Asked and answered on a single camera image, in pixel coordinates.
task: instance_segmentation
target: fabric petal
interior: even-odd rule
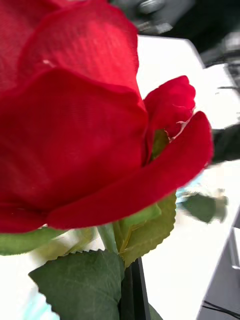
[[[0,204],[0,233],[16,234],[36,230],[45,224],[44,215],[15,205]]]
[[[140,168],[147,114],[137,101],[135,92],[116,93],[63,69],[6,93],[0,204],[50,211]]]
[[[138,66],[137,29],[106,0],[86,0],[42,21],[21,53],[18,78],[62,67],[103,86],[128,87],[139,94]]]
[[[150,92],[144,99],[152,131],[186,122],[193,115],[196,91],[183,75],[172,79]]]
[[[45,0],[0,1],[0,93],[16,85],[17,61],[25,42],[56,8]]]
[[[204,113],[197,112],[153,162],[90,196],[50,212],[47,223],[60,229],[82,228],[134,214],[193,179],[212,154],[210,124]]]

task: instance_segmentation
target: artificial rose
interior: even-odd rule
[[[143,101],[137,31],[105,0],[1,0],[0,38],[1,233],[116,221],[210,160],[187,77]],[[188,120],[150,162],[155,130],[176,135]]]

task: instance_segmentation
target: red rose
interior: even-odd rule
[[[210,160],[187,77],[143,101],[137,31],[106,1],[1,0],[0,38],[1,233],[121,219]],[[176,135],[189,119],[149,163],[155,130]]]

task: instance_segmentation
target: rose bloom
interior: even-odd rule
[[[0,39],[1,233],[122,219],[210,161],[188,78],[142,100],[137,30],[107,1],[1,0]],[[156,130],[178,135],[150,161]]]

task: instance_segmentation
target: table surface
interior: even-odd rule
[[[236,97],[230,95],[223,100],[223,95],[220,99],[216,96],[218,77],[222,77],[222,81],[224,77],[225,82],[230,81],[223,67],[213,74],[204,70],[189,42],[140,37],[138,55],[140,68],[137,79],[143,98],[165,81],[187,75],[196,89],[196,109],[207,114],[214,128],[236,122],[236,110],[231,110],[231,102]],[[221,101],[227,101],[227,105],[221,104]],[[205,170],[202,185],[212,193],[217,188],[225,189],[229,200],[225,221],[205,224],[177,210],[176,223],[170,236],[142,257],[148,301],[163,320],[197,318],[238,213],[239,180],[239,161]]]
[[[216,109],[224,99],[218,97],[216,103],[216,85],[212,83],[211,75],[203,71],[200,59],[188,42],[139,37],[138,54],[140,67],[137,80],[143,98],[165,81],[187,75],[196,88],[197,109],[208,115],[215,128],[224,126],[223,120],[221,123],[216,121],[216,113],[222,113],[225,119],[224,106],[220,110]],[[227,114],[231,117],[229,105]],[[203,180],[207,188],[224,188],[229,198],[224,223],[215,221],[207,225],[178,211],[170,237],[142,258],[149,303],[163,320],[197,318],[238,211],[239,192],[236,184],[240,180],[239,162],[225,163],[206,172]],[[101,246],[97,241],[94,245],[95,249]],[[31,254],[0,256],[0,291],[3,302],[0,318],[22,319],[26,304],[37,292],[28,273],[43,263]],[[46,314],[44,319],[49,320],[51,317]]]

